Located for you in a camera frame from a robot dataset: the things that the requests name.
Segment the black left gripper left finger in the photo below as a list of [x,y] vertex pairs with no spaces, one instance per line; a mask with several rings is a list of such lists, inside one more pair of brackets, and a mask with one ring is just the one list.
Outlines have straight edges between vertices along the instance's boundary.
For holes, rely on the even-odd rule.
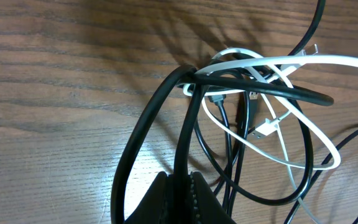
[[125,224],[172,224],[175,221],[173,205],[173,176],[159,172],[137,208]]

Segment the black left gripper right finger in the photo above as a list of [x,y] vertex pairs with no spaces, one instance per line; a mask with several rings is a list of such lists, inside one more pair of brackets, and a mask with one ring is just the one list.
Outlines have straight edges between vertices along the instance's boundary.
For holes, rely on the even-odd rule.
[[195,224],[236,224],[200,172],[190,174],[190,214],[191,223]]

